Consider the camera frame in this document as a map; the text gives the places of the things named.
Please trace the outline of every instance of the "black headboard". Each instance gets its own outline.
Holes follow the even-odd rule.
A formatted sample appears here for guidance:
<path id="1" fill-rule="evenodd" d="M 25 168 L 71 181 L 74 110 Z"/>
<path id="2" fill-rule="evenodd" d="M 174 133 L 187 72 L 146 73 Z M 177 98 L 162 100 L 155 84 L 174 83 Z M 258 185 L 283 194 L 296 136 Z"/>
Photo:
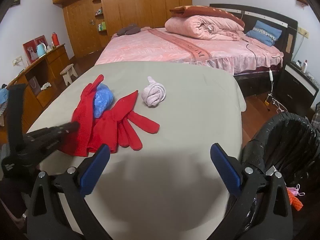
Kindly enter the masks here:
<path id="1" fill-rule="evenodd" d="M 252 30 L 257 20 L 282 30 L 282 34 L 276 42 L 275 47 L 283 52 L 285 63 L 292 60 L 298 30 L 298 22 L 296 20 L 276 12 L 252 6 L 225 3 L 211 3 L 210 6 L 225 9 L 242 19 L 245 23 L 244 33 Z"/>

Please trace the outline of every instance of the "blue gripper pad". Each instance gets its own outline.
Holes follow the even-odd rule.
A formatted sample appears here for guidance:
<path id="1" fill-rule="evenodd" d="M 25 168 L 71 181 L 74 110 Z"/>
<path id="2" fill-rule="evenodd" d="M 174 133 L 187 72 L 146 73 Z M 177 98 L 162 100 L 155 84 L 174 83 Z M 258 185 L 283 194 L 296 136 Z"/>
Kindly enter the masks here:
<path id="1" fill-rule="evenodd" d="M 109 159 L 109 147 L 108 145 L 103 144 L 92 157 L 86 158 L 83 161 L 91 161 L 91 163 L 84 171 L 79 181 L 79 192 L 82 197 L 92 193 Z"/>
<path id="2" fill-rule="evenodd" d="M 241 178 L 228 160 L 228 155 L 218 143 L 211 146 L 210 156 L 229 193 L 236 197 L 239 196 L 241 194 Z"/>

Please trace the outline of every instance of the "gray tablecloth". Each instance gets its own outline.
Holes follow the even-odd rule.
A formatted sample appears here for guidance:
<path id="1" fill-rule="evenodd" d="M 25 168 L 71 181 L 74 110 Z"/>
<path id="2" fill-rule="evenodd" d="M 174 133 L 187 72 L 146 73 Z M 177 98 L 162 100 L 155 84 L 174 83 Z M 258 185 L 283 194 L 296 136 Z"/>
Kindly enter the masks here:
<path id="1" fill-rule="evenodd" d="M 86 201 L 114 240 L 202 240 L 221 222 L 228 192 L 210 159 L 220 143 L 238 157 L 245 101 L 226 71 L 165 62 L 96 65 L 71 84 L 38 118 L 30 131 L 71 120 L 84 87 L 103 74 L 115 101 L 135 90 L 134 110 L 160 124 L 157 134 L 133 125 L 143 149 L 119 147 Z M 167 96 L 156 108 L 141 98 L 147 77 L 163 84 Z M 82 157 L 53 153 L 41 168 L 49 174 L 78 166 Z M 61 196 L 71 226 L 79 228 Z"/>

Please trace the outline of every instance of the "red bottle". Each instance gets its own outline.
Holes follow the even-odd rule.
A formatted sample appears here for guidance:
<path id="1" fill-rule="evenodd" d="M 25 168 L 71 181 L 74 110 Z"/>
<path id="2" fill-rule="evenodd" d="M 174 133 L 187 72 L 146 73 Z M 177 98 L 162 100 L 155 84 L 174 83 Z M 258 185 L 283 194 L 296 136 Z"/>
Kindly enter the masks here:
<path id="1" fill-rule="evenodd" d="M 54 46 L 58 47 L 60 45 L 58 40 L 58 35 L 56 33 L 52 33 L 52 41 Z"/>

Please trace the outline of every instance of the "red photo frame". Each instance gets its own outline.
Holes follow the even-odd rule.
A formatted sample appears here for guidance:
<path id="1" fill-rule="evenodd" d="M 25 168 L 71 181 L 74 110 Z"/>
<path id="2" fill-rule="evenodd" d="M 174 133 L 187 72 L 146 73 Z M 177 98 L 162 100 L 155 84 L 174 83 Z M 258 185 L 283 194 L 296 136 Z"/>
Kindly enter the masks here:
<path id="1" fill-rule="evenodd" d="M 31 41 L 28 41 L 27 43 L 23 44 L 23 48 L 24 48 L 24 51 L 28 57 L 30 64 L 35 62 L 39 58 L 38 54 L 37 54 L 35 40 L 31 40 Z"/>
<path id="2" fill-rule="evenodd" d="M 36 46 L 38 46 L 41 43 L 44 43 L 46 47 L 48 46 L 47 40 L 45 39 L 44 35 L 35 38 L 35 43 L 36 43 Z"/>

